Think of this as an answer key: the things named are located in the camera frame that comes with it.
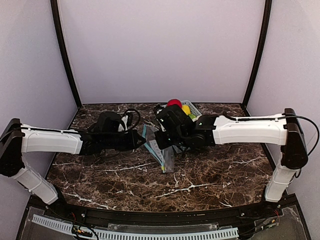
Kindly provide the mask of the clear zip top bag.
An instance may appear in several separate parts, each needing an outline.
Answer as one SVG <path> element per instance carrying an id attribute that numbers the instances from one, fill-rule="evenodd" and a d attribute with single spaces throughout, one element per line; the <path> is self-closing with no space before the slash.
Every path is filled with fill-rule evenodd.
<path id="1" fill-rule="evenodd" d="M 160 149 L 156 141 L 155 132 L 158 129 L 151 125 L 143 125 L 142 137 L 145 138 L 145 148 L 160 164 L 161 170 L 164 174 L 173 173 L 175 167 L 175 153 L 172 146 L 165 149 Z"/>

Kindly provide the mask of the white toy cauliflower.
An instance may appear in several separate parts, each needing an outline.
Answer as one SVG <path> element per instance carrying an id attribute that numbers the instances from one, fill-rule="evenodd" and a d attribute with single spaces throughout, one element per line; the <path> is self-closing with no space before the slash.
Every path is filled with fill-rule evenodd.
<path id="1" fill-rule="evenodd" d="M 188 115 L 189 116 L 189 118 L 192 120 L 192 121 L 196 121 L 197 120 L 197 116 L 195 116 L 194 114 L 189 114 Z"/>

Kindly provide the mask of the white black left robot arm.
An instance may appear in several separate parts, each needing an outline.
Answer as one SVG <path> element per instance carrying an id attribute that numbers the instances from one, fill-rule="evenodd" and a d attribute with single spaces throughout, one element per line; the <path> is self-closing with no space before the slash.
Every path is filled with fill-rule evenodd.
<path id="1" fill-rule="evenodd" d="M 45 204 L 63 200 L 53 184 L 27 162 L 24 153 L 50 152 L 89 156 L 103 150 L 126 152 L 139 148 L 146 139 L 136 130 L 133 110 L 123 114 L 106 111 L 86 130 L 39 128 L 13 118 L 0 137 L 0 174 L 12 178 Z"/>

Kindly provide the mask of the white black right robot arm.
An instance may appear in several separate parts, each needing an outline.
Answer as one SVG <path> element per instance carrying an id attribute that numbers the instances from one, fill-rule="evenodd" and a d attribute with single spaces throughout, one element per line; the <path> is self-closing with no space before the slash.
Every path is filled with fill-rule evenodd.
<path id="1" fill-rule="evenodd" d="M 308 163 L 311 150 L 307 150 L 304 132 L 292 108 L 269 116 L 234 117 L 200 115 L 190 118 L 176 104 L 157 105 L 154 114 L 162 129 L 155 133 L 158 147 L 170 146 L 190 149 L 214 147 L 233 143 L 258 143 L 280 146 L 280 160 L 264 191 L 267 202 L 277 203 Z"/>

